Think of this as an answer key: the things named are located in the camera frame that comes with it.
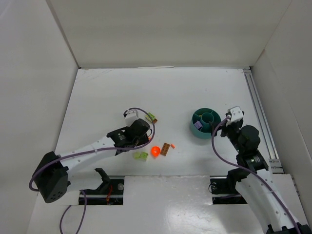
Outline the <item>light purple square lego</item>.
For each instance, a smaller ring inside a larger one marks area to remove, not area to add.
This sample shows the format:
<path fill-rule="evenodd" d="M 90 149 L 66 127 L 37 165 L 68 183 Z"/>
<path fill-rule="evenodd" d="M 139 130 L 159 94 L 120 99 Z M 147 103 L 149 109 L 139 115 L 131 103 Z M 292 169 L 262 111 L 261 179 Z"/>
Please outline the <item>light purple square lego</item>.
<path fill-rule="evenodd" d="M 200 130 L 200 129 L 203 127 L 203 125 L 202 125 L 202 123 L 201 123 L 200 121 L 196 121 L 196 122 L 194 123 L 194 126 L 195 126 L 198 130 Z"/>

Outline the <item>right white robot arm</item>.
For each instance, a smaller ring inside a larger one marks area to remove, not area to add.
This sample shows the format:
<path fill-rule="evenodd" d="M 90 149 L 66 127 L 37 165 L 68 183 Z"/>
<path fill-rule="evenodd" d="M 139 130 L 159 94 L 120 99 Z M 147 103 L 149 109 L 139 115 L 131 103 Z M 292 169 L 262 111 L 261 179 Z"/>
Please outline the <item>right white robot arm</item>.
<path fill-rule="evenodd" d="M 258 150 L 259 131 L 242 121 L 220 126 L 237 151 L 235 169 L 228 171 L 227 181 L 247 202 L 265 234 L 310 234 L 292 214 L 275 186 L 269 166 Z"/>

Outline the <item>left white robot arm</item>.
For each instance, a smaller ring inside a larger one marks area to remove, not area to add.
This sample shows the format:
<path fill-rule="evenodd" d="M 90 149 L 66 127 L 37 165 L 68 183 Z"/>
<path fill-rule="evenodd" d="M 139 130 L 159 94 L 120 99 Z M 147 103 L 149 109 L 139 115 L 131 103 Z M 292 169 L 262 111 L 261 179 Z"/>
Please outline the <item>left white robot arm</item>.
<path fill-rule="evenodd" d="M 60 155 L 48 152 L 32 175 L 30 189 L 39 192 L 46 203 L 59 200 L 67 192 L 90 190 L 90 187 L 83 187 L 87 178 L 78 176 L 81 170 L 102 159 L 145 147 L 150 143 L 148 132 L 153 130 L 154 127 L 139 118 L 130 126 L 109 132 L 78 150 Z"/>

